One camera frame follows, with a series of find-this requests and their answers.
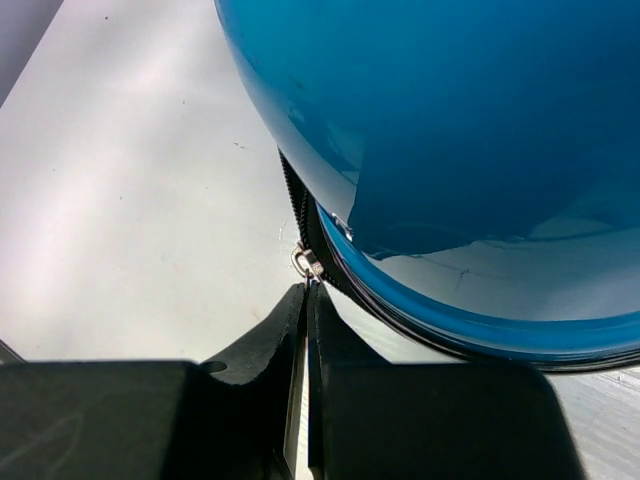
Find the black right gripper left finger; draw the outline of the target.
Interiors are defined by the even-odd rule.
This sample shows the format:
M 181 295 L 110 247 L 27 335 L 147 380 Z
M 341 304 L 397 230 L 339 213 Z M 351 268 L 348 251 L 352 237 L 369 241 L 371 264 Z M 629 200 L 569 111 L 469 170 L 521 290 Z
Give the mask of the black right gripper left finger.
M 288 388 L 299 349 L 305 295 L 302 283 L 291 286 L 263 320 L 199 367 L 232 387 L 260 383 Z

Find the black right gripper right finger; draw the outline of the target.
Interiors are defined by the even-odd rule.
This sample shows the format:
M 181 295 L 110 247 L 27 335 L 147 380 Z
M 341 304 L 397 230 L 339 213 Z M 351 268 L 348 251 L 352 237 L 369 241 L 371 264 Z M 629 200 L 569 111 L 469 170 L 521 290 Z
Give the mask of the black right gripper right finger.
M 341 318 L 321 283 L 310 288 L 307 315 L 312 365 L 385 364 L 385 359 Z

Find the blue kids suitcase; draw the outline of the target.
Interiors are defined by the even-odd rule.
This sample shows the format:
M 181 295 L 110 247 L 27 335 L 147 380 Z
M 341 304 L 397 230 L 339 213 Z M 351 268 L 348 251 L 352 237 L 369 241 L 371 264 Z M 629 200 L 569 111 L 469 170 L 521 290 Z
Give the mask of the blue kids suitcase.
M 219 1 L 324 278 L 459 358 L 639 362 L 635 1 Z

